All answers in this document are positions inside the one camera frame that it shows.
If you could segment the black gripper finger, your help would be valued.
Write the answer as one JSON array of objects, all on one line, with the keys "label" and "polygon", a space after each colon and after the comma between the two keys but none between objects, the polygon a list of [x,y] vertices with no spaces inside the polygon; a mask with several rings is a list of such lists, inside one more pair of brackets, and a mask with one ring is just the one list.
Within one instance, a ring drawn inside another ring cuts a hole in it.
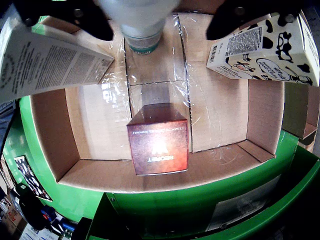
[{"label": "black gripper finger", "polygon": [[218,7],[206,30],[207,40],[219,40],[240,26],[268,14],[278,13],[284,27],[297,19],[303,8],[301,0],[226,0]]},{"label": "black gripper finger", "polygon": [[103,41],[111,41],[114,36],[105,14],[92,0],[16,0],[14,6],[28,27],[34,26],[41,16],[51,16]]}]

